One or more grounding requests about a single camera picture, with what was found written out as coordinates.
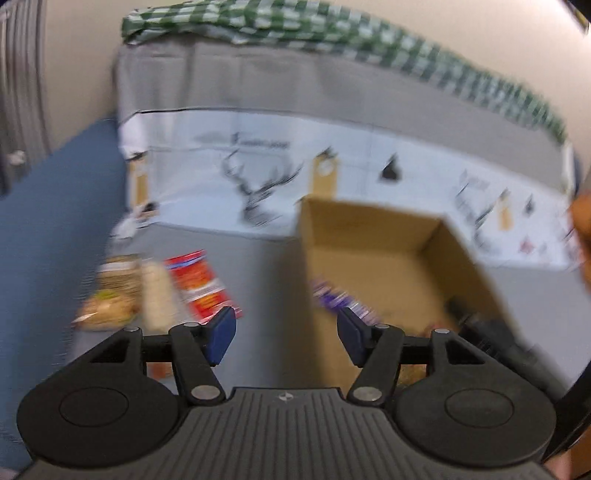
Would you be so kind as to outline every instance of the cardboard box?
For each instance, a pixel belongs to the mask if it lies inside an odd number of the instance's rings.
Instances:
[[[439,218],[309,196],[301,203],[300,233],[309,283],[331,282],[409,335],[433,324],[454,329],[444,309],[452,297],[506,318],[484,276]],[[312,309],[323,384],[347,392],[359,369],[340,343],[335,315]]]

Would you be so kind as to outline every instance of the antler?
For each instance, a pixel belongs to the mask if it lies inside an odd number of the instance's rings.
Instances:
[[[227,157],[222,160],[222,170],[226,177],[229,179],[234,180],[238,183],[238,188],[244,195],[251,195],[252,190],[248,187],[248,183],[246,179],[242,177],[242,171],[244,170],[244,165],[240,165],[239,167],[232,168],[230,167],[230,158],[232,158],[238,150],[234,150],[230,153]]]
[[[257,193],[263,193],[266,192],[267,190],[270,190],[273,187],[277,187],[278,185],[285,185],[286,183],[291,182],[295,177],[297,177],[298,173],[300,172],[300,170],[302,169],[302,167],[304,166],[304,164],[300,165],[296,171],[294,173],[289,173],[289,170],[285,169],[285,171],[283,172],[283,175],[279,178],[277,178],[277,169],[275,168],[273,170],[273,175],[272,177],[267,180],[262,186],[261,188],[259,188],[257,190]]]

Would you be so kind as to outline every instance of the gray table surface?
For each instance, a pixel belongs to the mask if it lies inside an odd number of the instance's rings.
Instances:
[[[216,274],[244,315],[222,363],[215,368],[224,389],[322,387],[310,347],[310,319],[301,247],[297,239],[188,231],[162,225],[140,230],[124,253],[163,260],[205,249]],[[577,271],[487,268],[494,289],[523,337],[552,359],[567,383],[591,358],[591,297]],[[77,332],[73,356],[106,332]]]

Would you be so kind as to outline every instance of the metal screw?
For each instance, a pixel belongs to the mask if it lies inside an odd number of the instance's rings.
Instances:
[[[191,390],[191,395],[198,400],[213,400],[218,398],[220,389],[213,385],[198,385]]]
[[[358,387],[353,391],[353,396],[361,401],[376,401],[382,393],[375,387]]]

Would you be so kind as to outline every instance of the red snack package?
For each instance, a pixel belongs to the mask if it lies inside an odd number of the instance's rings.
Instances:
[[[207,323],[223,307],[232,307],[236,318],[242,316],[242,310],[230,300],[224,285],[209,267],[205,250],[169,258],[164,263],[199,323]]]

